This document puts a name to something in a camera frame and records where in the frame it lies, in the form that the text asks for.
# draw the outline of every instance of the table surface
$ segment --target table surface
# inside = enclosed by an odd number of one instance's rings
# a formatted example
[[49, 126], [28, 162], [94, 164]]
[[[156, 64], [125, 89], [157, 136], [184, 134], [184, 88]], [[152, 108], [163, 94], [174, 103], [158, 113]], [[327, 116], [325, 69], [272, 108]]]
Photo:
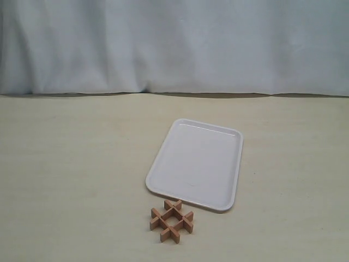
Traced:
[[[244, 134], [236, 201], [159, 243], [145, 178], [172, 122]], [[1, 261], [348, 261], [349, 99], [0, 97]]]

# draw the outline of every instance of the white backdrop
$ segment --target white backdrop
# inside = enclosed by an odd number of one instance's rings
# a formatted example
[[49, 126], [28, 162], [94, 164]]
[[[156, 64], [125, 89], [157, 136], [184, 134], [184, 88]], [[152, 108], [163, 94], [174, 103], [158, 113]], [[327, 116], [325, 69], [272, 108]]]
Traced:
[[1, 0], [1, 93], [349, 96], [348, 0]]

